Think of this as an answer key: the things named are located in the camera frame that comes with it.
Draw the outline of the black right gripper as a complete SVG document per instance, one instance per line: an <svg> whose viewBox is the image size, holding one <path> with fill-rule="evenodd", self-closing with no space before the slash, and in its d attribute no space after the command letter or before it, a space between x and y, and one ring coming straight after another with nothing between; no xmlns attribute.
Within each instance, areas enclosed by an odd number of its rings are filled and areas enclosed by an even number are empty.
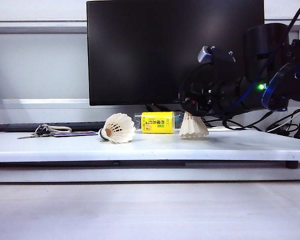
<svg viewBox="0 0 300 240"><path fill-rule="evenodd" d="M200 65L184 79L179 87L178 102L185 112L196 117L216 114L212 110L213 98L209 92L213 88L213 80L213 65Z"/></svg>

